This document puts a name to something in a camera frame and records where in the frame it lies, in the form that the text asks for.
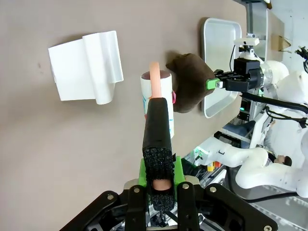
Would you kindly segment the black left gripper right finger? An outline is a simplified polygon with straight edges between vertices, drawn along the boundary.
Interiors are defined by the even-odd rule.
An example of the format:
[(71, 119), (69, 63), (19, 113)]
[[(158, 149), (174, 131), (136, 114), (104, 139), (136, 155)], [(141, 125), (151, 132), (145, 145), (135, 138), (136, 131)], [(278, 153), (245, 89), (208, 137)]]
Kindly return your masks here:
[(212, 183), (202, 188), (198, 178), (188, 179), (183, 174), (181, 157), (174, 157), (174, 161), (179, 231), (198, 231), (200, 214), (224, 231), (278, 230), (276, 221), (222, 185)]

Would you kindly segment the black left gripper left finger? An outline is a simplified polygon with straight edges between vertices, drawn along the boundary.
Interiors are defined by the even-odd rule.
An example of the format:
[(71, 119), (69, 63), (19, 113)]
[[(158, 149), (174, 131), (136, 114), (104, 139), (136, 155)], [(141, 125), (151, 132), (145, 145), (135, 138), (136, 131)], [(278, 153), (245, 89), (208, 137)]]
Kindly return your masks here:
[(111, 231), (125, 224), (126, 231), (145, 231), (148, 209), (144, 160), (139, 177), (125, 183), (121, 194), (105, 191), (68, 222), (63, 231)]

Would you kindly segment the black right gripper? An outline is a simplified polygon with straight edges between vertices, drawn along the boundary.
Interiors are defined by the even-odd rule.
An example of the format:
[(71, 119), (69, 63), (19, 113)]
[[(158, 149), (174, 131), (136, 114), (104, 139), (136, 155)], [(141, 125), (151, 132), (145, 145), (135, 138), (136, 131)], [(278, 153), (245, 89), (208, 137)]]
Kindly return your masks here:
[(258, 60), (234, 59), (233, 71), (224, 72), (217, 69), (214, 75), (216, 78), (206, 81), (207, 90), (225, 88), (228, 91), (248, 92), (262, 85), (262, 73)]

